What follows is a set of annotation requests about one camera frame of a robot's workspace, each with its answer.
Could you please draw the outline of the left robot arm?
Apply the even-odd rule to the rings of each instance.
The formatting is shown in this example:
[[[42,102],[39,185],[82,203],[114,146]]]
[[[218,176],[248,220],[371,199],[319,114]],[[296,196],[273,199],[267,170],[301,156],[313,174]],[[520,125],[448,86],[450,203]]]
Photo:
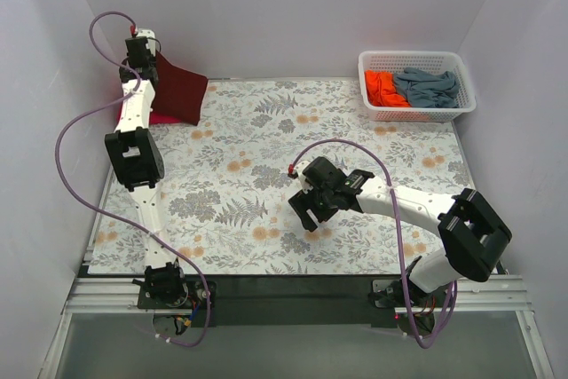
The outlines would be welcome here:
[[[159,82],[156,67],[155,33],[136,26],[125,40],[127,58],[119,70],[123,101],[114,132],[105,135],[105,146],[114,173],[129,192],[139,223],[149,231],[145,237],[145,268],[163,268],[175,255],[163,244],[168,242],[162,206],[162,156],[149,129],[152,104]]]

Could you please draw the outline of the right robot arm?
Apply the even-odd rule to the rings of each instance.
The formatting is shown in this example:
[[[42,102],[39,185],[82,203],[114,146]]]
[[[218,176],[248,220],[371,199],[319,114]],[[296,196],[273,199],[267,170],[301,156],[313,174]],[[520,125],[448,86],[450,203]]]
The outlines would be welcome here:
[[[364,170],[345,174],[320,156],[288,169],[301,189],[288,203],[303,228],[313,232],[340,210],[392,217],[437,235],[438,249],[406,268],[403,298],[422,305],[434,291],[460,278],[488,281],[512,233],[485,197],[465,188],[457,195],[393,187]]]

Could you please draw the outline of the dark red t-shirt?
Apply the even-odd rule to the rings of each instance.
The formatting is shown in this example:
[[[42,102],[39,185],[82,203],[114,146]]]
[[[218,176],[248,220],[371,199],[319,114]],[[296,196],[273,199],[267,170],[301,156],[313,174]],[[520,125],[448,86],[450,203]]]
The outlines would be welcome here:
[[[156,53],[156,58],[159,82],[152,109],[181,123],[197,126],[209,79],[172,65],[160,52]]]

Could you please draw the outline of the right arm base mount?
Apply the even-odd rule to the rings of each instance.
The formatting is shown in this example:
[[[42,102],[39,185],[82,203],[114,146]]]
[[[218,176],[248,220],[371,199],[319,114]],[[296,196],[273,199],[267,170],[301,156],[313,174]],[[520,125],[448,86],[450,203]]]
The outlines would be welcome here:
[[[411,308],[417,309],[419,314],[431,313],[435,308],[445,307],[449,310],[454,302],[455,284],[456,281],[451,281],[431,293],[424,293],[409,281],[407,283],[408,301]],[[373,280],[367,301],[373,307],[380,309],[405,308],[406,299],[401,279]]]

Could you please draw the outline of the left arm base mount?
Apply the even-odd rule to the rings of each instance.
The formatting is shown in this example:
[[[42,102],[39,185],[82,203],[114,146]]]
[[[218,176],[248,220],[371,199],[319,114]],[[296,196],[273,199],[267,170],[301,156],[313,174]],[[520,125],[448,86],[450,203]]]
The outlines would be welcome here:
[[[206,289],[200,277],[187,278],[178,263],[161,268],[148,266],[143,279],[133,279],[138,287],[139,309],[206,308]]]

